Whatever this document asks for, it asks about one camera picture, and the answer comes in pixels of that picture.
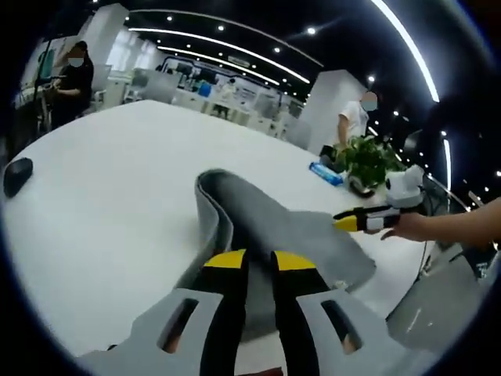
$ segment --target white table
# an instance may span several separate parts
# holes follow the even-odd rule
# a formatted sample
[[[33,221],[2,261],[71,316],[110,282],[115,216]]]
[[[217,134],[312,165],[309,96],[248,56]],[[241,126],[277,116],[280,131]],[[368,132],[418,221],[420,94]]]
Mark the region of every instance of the white table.
[[[317,157],[309,152],[152,101],[77,119],[19,157],[33,160],[34,174],[4,203],[13,263],[40,317],[75,356],[126,339],[191,263],[193,186],[204,170],[235,172],[292,210],[334,214],[366,204],[311,173]],[[353,237],[377,263],[355,296],[386,316],[414,281],[424,246]],[[278,337],[270,337],[241,346],[238,371],[280,365]]]

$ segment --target face mask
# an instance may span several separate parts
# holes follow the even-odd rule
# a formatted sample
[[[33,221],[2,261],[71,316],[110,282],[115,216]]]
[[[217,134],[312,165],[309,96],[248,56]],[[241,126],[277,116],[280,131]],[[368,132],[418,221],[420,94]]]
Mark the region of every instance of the face mask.
[[[361,105],[365,111],[374,111],[377,109],[377,102],[374,100],[363,100]]]
[[[70,63],[72,67],[78,68],[84,63],[84,59],[82,57],[71,57],[68,59],[68,63]]]

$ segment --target black computer mouse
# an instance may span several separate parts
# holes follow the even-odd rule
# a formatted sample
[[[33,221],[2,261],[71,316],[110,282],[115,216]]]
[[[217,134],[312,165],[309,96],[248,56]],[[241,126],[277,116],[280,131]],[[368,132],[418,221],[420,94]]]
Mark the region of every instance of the black computer mouse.
[[[23,188],[24,183],[33,175],[33,161],[30,158],[21,158],[11,162],[5,168],[3,175],[3,191],[8,198],[12,198]]]

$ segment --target office desk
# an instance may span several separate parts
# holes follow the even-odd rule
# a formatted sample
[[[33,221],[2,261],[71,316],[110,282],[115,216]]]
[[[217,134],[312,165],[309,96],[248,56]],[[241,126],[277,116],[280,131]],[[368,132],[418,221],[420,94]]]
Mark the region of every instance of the office desk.
[[[43,322],[75,356],[126,339],[132,321],[192,262],[201,172],[235,172],[291,210],[337,213],[367,204],[311,173],[318,158],[307,151],[152,101],[79,118],[18,157],[33,160],[34,174],[3,205],[12,261]],[[377,263],[354,295],[386,316],[416,278],[424,246],[353,237]],[[252,368],[256,351],[270,358],[258,366],[276,364],[277,338],[266,338],[269,351],[261,340],[243,346],[237,369]]]

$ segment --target black shirt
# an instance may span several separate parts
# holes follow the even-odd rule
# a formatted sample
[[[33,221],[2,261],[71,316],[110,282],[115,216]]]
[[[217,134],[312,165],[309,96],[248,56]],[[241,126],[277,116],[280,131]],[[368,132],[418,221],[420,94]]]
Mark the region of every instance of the black shirt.
[[[61,90],[79,89],[80,95],[75,99],[82,103],[88,103],[92,95],[92,79],[94,78],[94,64],[91,60],[85,60],[84,63],[76,68],[71,65],[66,66],[61,72]]]

